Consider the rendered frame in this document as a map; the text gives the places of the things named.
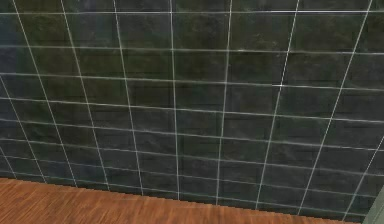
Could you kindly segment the pale grey-green door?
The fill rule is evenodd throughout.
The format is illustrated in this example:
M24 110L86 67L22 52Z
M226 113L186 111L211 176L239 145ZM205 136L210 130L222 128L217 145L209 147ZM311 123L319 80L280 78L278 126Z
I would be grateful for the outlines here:
M362 224L384 224L384 186L376 197Z

